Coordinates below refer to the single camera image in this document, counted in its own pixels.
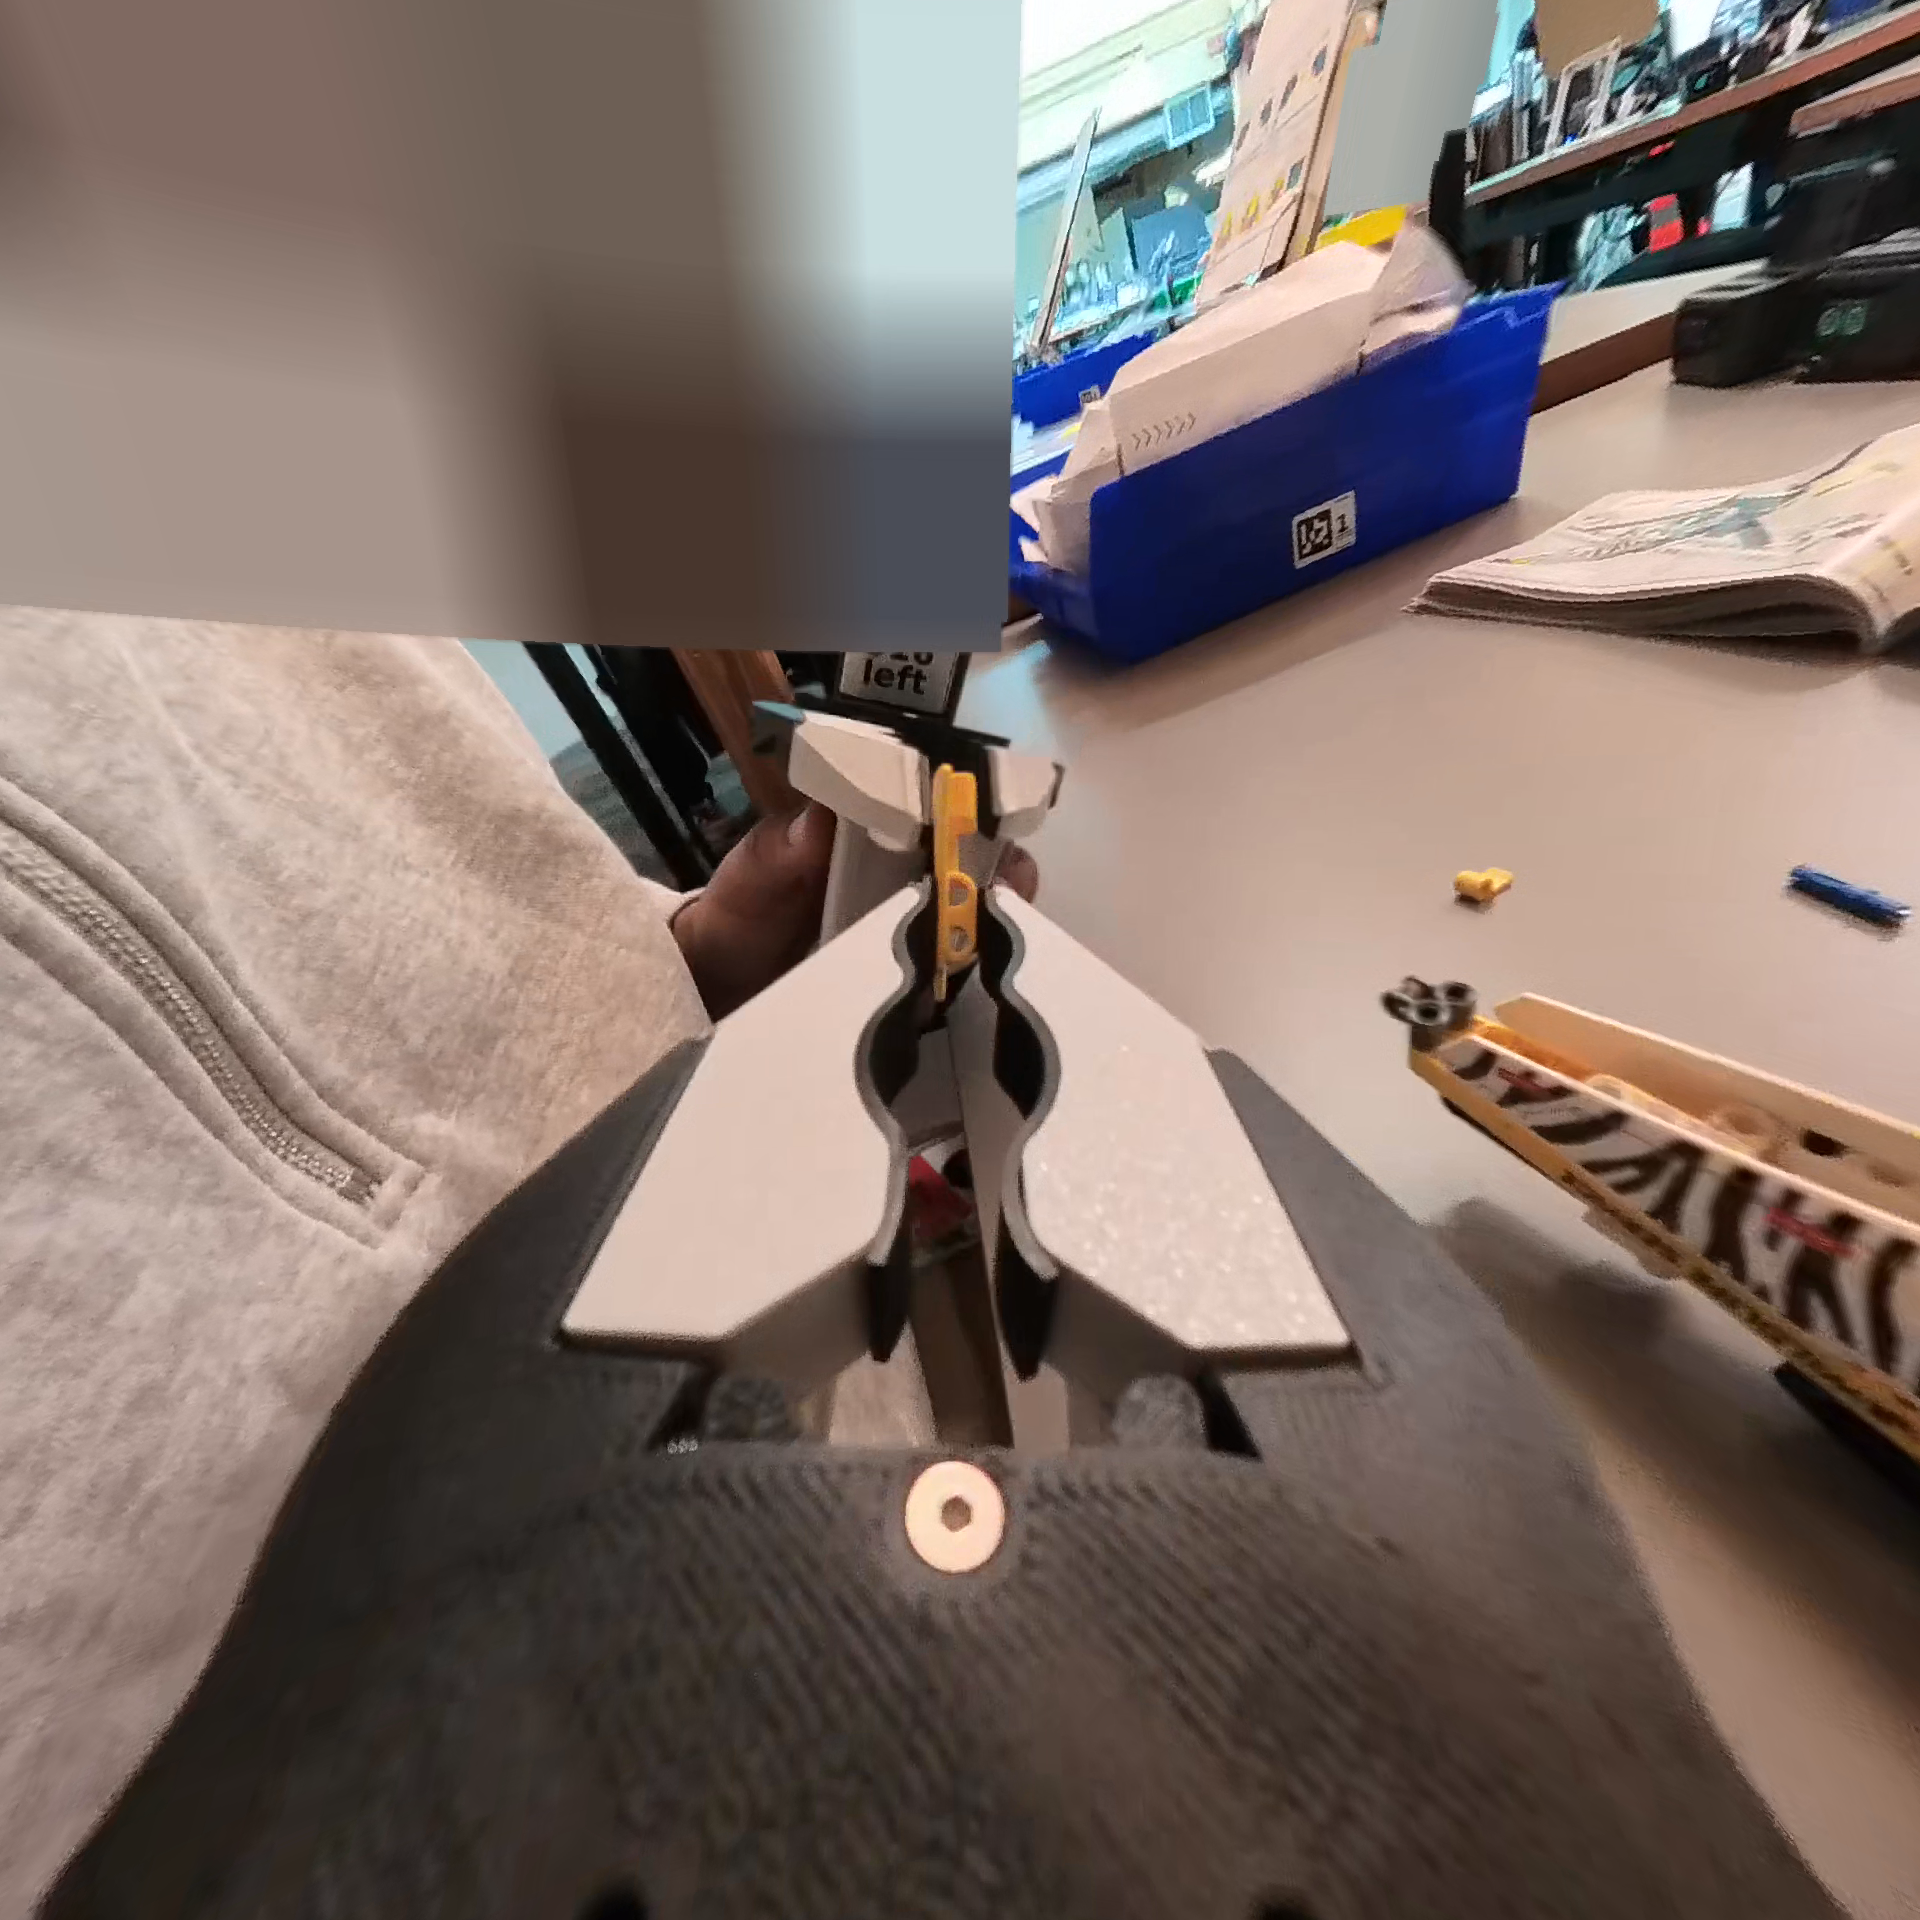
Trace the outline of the black metal frame chair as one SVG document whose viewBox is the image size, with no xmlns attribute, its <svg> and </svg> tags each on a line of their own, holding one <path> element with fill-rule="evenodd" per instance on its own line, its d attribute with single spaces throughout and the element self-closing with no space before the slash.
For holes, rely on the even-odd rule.
<svg viewBox="0 0 1920 1920">
<path fill-rule="evenodd" d="M 789 793 L 752 751 L 757 685 L 693 652 L 524 646 L 568 718 L 563 785 L 648 878 L 693 889 Z"/>
</svg>

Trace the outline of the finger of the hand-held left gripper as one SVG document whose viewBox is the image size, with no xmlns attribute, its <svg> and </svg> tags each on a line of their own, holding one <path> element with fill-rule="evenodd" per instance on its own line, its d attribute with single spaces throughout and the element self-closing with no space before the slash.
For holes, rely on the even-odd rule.
<svg viewBox="0 0 1920 1920">
<path fill-rule="evenodd" d="M 976 773 L 976 832 L 989 840 L 1022 840 L 1054 812 L 1066 767 L 1038 751 L 981 750 Z"/>
<path fill-rule="evenodd" d="M 843 716 L 803 716 L 785 750 L 785 774 L 881 848 L 910 852 L 928 828 L 925 757 L 886 726 Z"/>
</svg>

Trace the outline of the lego instruction booklet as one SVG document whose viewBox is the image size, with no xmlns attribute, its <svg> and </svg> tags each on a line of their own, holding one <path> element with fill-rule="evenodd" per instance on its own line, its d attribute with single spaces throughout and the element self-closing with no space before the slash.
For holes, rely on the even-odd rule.
<svg viewBox="0 0 1920 1920">
<path fill-rule="evenodd" d="M 1749 486 L 1604 495 L 1430 576 L 1411 611 L 1883 656 L 1917 633 L 1917 428 Z"/>
</svg>

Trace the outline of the white paper bags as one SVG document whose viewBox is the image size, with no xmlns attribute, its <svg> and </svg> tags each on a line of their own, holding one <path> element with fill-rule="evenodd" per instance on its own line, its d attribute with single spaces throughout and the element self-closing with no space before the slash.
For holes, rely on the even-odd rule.
<svg viewBox="0 0 1920 1920">
<path fill-rule="evenodd" d="M 1425 223 L 1379 246 L 1332 241 L 1233 291 L 1128 361 L 1064 465 L 1013 492 L 1013 558 L 1086 574 L 1096 492 L 1441 336 L 1469 291 Z"/>
</svg>

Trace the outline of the tan cardboard sheet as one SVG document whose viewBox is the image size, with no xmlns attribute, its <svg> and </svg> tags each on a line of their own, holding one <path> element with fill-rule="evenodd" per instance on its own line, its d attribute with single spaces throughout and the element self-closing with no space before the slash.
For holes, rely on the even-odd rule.
<svg viewBox="0 0 1920 1920">
<path fill-rule="evenodd" d="M 1235 83 L 1235 131 L 1211 245 L 1195 287 L 1206 311 L 1313 251 L 1348 69 L 1379 38 L 1385 5 L 1272 3 Z"/>
</svg>

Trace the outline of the person's left hand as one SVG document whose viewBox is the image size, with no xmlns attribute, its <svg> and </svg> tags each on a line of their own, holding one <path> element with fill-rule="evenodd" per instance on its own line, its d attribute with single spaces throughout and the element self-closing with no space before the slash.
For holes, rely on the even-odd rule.
<svg viewBox="0 0 1920 1920">
<path fill-rule="evenodd" d="M 834 815 L 805 801 L 764 819 L 684 896 L 669 932 L 712 1022 L 723 1022 L 801 965 L 826 912 Z"/>
</svg>

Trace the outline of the zebra striped lego plane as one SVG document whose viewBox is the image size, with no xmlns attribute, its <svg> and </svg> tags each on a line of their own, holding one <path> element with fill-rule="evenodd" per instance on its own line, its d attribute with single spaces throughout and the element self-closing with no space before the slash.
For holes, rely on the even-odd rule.
<svg viewBox="0 0 1920 1920">
<path fill-rule="evenodd" d="M 1801 1409 L 1916 1488 L 1910 1119 L 1539 995 L 1481 1009 L 1405 975 L 1380 1006 L 1457 1118 L 1728 1312 Z"/>
</svg>

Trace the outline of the grey sweatshirt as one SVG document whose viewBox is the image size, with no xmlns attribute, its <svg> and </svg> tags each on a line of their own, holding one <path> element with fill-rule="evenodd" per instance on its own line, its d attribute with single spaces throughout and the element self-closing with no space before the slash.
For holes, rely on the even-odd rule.
<svg viewBox="0 0 1920 1920">
<path fill-rule="evenodd" d="M 458 639 L 4 608 L 4 1916 L 491 1207 L 706 1014 Z"/>
</svg>

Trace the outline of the red white badge card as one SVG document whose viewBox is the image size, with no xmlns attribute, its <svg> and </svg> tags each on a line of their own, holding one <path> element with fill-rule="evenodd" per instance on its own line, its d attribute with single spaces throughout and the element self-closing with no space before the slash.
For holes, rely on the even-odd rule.
<svg viewBox="0 0 1920 1920">
<path fill-rule="evenodd" d="M 907 1163 L 907 1228 L 920 1261 L 939 1261 L 978 1241 L 971 1157 L 960 1134 L 934 1136 Z"/>
</svg>

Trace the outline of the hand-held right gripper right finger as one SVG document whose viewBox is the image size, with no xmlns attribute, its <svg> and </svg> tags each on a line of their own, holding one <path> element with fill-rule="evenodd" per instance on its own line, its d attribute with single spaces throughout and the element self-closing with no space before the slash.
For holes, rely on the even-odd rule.
<svg viewBox="0 0 1920 1920">
<path fill-rule="evenodd" d="M 976 912 L 960 1108 L 1014 1381 L 1114 1408 L 1145 1375 L 1353 1360 L 1210 1047 L 1014 896 Z"/>
</svg>

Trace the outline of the yellow lego wing tip piece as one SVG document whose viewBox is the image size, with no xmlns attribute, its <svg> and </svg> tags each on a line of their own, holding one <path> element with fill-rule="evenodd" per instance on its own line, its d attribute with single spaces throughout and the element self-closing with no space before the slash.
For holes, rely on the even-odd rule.
<svg viewBox="0 0 1920 1920">
<path fill-rule="evenodd" d="M 934 902 L 933 997 L 948 1000 L 976 961 L 976 880 L 966 855 L 978 839 L 976 777 L 939 764 L 930 779 L 930 880 Z"/>
</svg>

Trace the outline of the black equipment case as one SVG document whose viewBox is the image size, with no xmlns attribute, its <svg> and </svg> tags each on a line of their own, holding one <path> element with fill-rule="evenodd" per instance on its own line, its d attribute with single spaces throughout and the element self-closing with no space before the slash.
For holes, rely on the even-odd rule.
<svg viewBox="0 0 1920 1920">
<path fill-rule="evenodd" d="M 1676 309 L 1673 382 L 1917 377 L 1916 165 L 1875 155 L 1789 179 L 1765 238 L 1754 271 Z"/>
</svg>

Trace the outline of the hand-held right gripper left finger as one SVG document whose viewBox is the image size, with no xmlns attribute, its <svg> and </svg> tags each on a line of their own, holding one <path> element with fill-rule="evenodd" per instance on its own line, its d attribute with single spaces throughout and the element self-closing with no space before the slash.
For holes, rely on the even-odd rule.
<svg viewBox="0 0 1920 1920">
<path fill-rule="evenodd" d="M 573 1347 L 808 1397 L 889 1360 L 910 1305 L 907 1134 L 930 1008 L 928 884 L 714 1028 L 561 1319 Z"/>
</svg>

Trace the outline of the blue box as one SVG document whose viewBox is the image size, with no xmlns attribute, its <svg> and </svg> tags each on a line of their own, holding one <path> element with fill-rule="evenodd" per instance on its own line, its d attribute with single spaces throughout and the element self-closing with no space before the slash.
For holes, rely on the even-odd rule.
<svg viewBox="0 0 1920 1920">
<path fill-rule="evenodd" d="M 1010 596 L 1132 665 L 1504 505 L 1558 294 L 1469 299 L 1446 334 L 1099 486 L 1089 565 L 1013 555 Z"/>
</svg>

